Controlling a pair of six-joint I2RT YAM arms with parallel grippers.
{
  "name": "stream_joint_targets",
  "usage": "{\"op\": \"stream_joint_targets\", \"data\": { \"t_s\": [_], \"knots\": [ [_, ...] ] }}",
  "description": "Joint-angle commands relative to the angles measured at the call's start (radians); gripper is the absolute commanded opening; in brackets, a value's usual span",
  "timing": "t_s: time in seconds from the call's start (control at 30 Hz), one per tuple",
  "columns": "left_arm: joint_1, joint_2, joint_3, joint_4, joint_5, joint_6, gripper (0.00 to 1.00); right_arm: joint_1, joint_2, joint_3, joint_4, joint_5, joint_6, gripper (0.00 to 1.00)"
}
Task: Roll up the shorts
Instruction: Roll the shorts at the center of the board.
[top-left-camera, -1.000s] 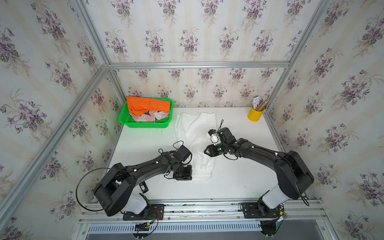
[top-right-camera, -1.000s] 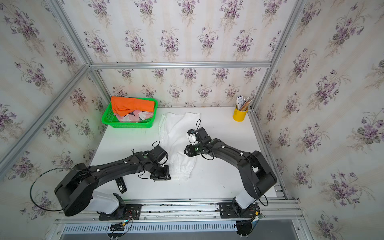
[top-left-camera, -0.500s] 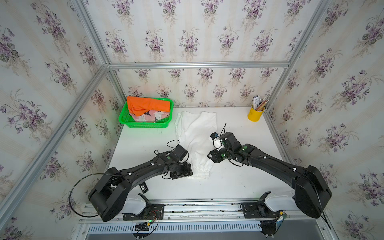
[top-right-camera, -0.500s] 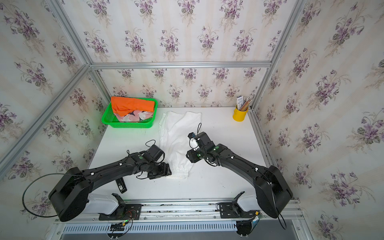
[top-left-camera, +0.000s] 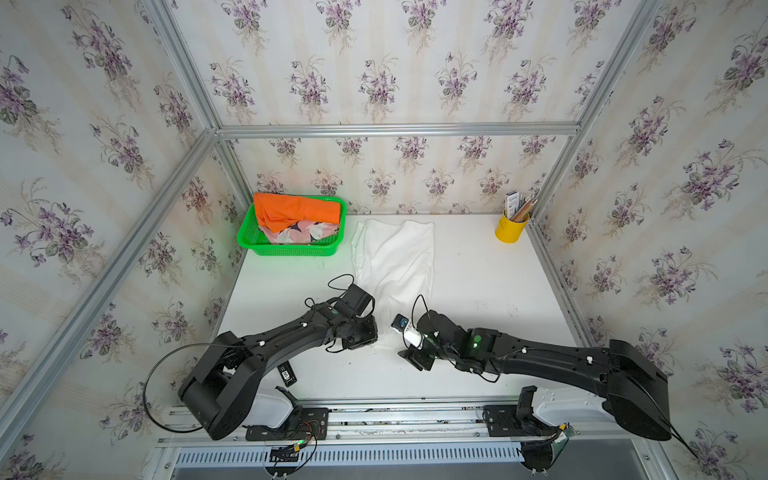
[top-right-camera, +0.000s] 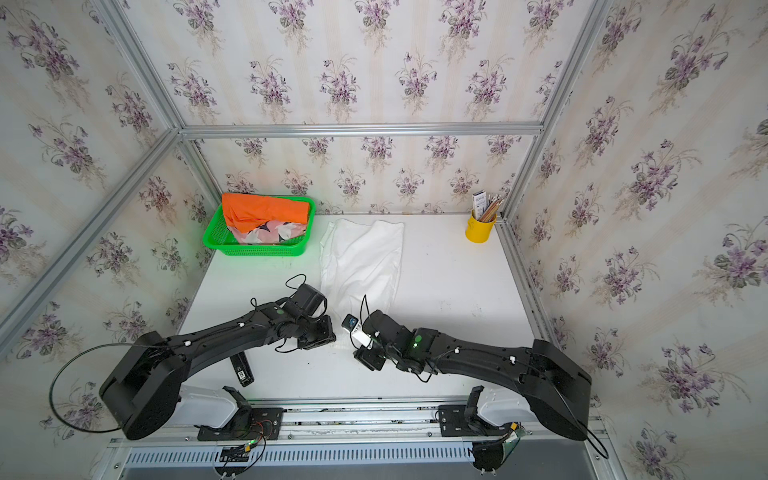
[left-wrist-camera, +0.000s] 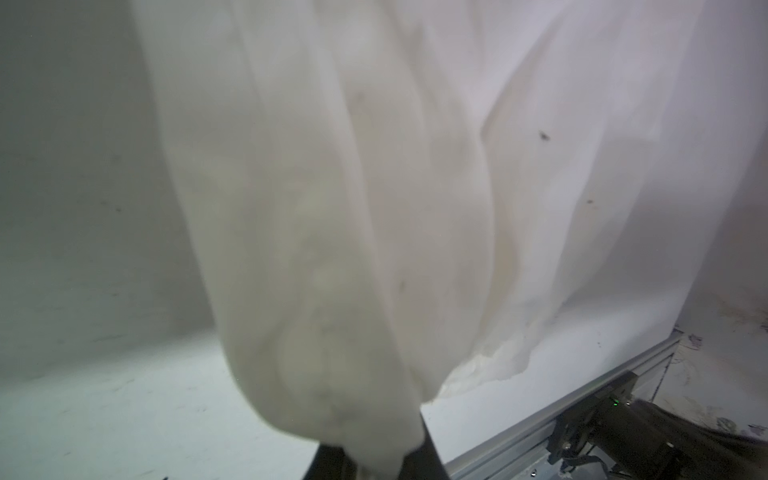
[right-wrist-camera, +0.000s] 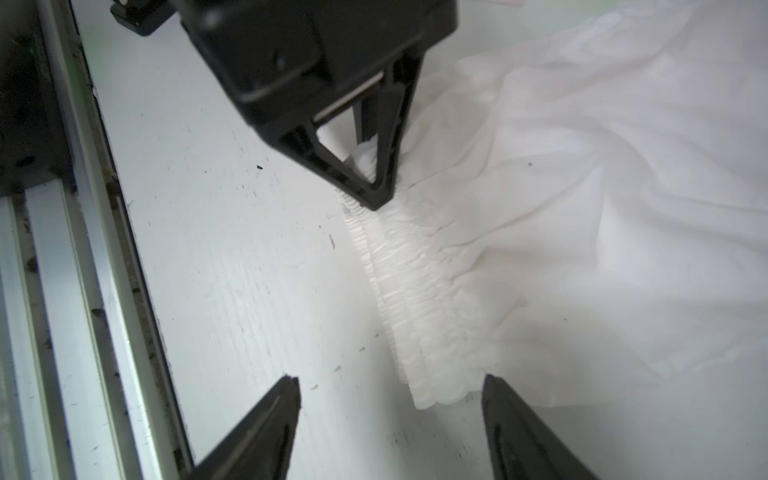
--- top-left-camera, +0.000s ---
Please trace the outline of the white cloth garment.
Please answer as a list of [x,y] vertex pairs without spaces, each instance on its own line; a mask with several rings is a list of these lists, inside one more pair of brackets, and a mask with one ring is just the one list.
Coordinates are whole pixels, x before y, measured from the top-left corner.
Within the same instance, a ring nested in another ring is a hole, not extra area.
[[351,243],[356,283],[375,299],[378,325],[390,327],[418,296],[431,297],[435,276],[435,225],[370,219],[356,226]]

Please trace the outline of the pink shark print shorts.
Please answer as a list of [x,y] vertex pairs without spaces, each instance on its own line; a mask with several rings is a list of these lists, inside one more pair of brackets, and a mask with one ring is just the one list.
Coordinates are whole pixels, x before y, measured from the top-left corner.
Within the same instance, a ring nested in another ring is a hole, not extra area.
[[339,232],[340,225],[335,223],[314,222],[302,220],[289,227],[274,232],[267,227],[260,226],[260,231],[271,244],[307,245],[335,236]]

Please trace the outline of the orange shorts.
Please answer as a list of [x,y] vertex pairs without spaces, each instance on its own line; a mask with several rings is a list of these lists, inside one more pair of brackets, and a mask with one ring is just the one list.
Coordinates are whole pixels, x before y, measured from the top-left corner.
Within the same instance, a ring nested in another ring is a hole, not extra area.
[[338,224],[341,220],[338,202],[303,196],[255,193],[253,207],[259,225],[273,233],[301,221]]

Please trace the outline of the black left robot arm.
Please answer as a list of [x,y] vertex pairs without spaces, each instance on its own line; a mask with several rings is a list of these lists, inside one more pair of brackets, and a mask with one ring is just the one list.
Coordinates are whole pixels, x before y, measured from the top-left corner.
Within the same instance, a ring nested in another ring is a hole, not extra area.
[[371,345],[378,339],[375,298],[352,282],[324,302],[305,300],[306,313],[271,330],[239,337],[231,331],[211,342],[178,347],[161,360],[189,348],[206,351],[178,387],[179,400],[197,426],[221,440],[244,424],[263,377],[293,357],[340,341],[342,351]]

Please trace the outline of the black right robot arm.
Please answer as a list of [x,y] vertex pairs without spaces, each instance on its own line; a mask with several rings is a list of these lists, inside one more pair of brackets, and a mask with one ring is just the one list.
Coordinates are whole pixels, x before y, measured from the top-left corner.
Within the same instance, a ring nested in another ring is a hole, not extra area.
[[625,341],[612,339],[606,347],[553,345],[494,329],[465,330],[434,310],[417,322],[398,314],[392,328],[405,346],[398,355],[419,371],[443,360],[490,383],[508,374],[559,382],[601,398],[602,410],[634,435],[685,443],[671,421],[668,375]]

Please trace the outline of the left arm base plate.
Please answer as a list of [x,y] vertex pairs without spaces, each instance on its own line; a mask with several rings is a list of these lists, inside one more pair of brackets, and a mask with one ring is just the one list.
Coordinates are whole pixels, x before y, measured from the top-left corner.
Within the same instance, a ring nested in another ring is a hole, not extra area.
[[307,407],[286,388],[276,393],[258,393],[242,426],[247,441],[324,440],[327,437],[329,408]]

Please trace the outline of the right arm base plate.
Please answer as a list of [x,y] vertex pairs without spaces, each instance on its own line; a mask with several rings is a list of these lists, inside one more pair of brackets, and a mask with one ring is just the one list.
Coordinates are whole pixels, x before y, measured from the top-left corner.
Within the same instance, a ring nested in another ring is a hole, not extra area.
[[490,437],[550,437],[561,431],[560,426],[542,422],[534,415],[533,399],[536,386],[524,387],[516,404],[486,405],[482,420]]

